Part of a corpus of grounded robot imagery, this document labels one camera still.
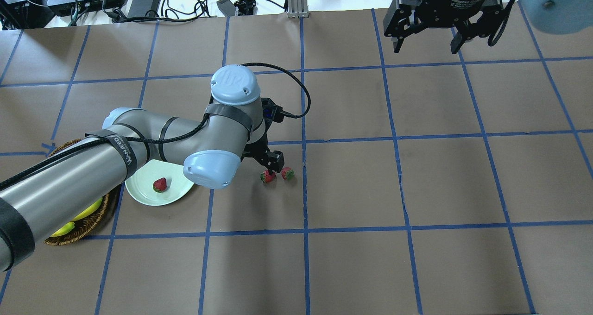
black velcro strap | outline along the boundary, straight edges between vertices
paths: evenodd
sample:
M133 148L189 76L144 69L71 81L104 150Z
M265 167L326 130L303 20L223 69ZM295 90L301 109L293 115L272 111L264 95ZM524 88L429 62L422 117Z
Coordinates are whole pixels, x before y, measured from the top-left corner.
M124 123L115 123L114 125L125 126L128 129L131 129L132 131L134 131L136 133L136 135L138 135L138 138L146 139L146 137L144 137L144 135L142 135L142 133L140 133L140 131L138 131L138 129L136 129L132 125L124 124ZM148 142L144 142L144 147L146 148L146 163L148 163L148 161L150 161L150 146L148 146Z
M165 125L163 125L163 128L161 129L161 135L159 135L158 140L163 140L165 139L165 135L167 134L167 130L169 129L169 126L171 125L171 123L178 119L179 117L171 117L169 118L169 120L167 121L167 123L165 123ZM167 159L165 158L165 152L163 152L163 144L158 144L158 154L161 156L161 160L168 162Z
M23 262L35 250L35 239L31 227L21 213L2 198L0 198L0 237L8 245L11 254L10 265L6 270Z
M241 125L245 126L247 129L247 133L252 132L253 121L252 118L249 117L248 114L243 112L243 110L239 108L235 108L233 106L225 106L224 104L210 104L206 108L206 114L216 114L218 116L224 116L226 118L230 118Z
M126 164L126 179L136 172L136 167L138 166L136 155L134 155L132 147L130 147L130 144L128 144L125 137L110 130L93 131L86 133L85 136L105 138L109 140L111 146L117 150L119 155L121 155L121 159L123 159L123 162Z

white plate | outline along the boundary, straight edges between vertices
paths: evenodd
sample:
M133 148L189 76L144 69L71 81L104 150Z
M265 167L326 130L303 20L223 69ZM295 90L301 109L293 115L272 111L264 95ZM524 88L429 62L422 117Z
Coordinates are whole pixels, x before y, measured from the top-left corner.
M156 192L152 184L165 177L167 190ZM151 160L125 181L127 192L144 205L159 207L173 203L183 197L193 186L193 182L183 175L183 166Z

strawberry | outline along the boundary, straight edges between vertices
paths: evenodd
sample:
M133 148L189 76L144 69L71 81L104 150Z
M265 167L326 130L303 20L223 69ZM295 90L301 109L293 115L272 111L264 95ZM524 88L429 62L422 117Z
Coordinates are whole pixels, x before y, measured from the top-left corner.
M276 178L276 173L270 170L266 170L260 175L261 181L264 183L269 183Z
M152 190L154 190L156 192L163 192L163 191L167 190L167 180L165 179L165 177L156 180L152 184Z
M284 180L292 180L292 178L295 176L295 171L291 167L285 167L280 170L280 175L282 178L284 178Z

yellow banana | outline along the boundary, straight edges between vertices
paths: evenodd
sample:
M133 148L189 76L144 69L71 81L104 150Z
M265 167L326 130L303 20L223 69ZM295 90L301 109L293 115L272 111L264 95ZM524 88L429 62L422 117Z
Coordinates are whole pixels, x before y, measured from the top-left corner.
M85 209L82 213L80 213L79 215L75 216L72 221L77 221L80 220L82 218L86 218L87 216L91 215L93 212L97 211L97 209L99 208L99 206L101 206L101 203L103 202L103 198L101 197L98 201L95 201L95 203L93 203L91 206L89 206L87 209Z
M57 232L53 233L51 237L66 235L67 233L70 233L72 230L74 230L75 225L76 224L74 224L74 222L68 222L62 228L57 230Z

bolt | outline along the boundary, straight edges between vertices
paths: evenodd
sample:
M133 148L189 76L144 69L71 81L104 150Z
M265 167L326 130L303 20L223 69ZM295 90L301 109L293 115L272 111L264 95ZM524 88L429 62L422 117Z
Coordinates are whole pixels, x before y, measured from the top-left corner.
M554 0L548 0L548 1L544 2L544 8L546 8L546 9L554 7L554 6L555 6Z

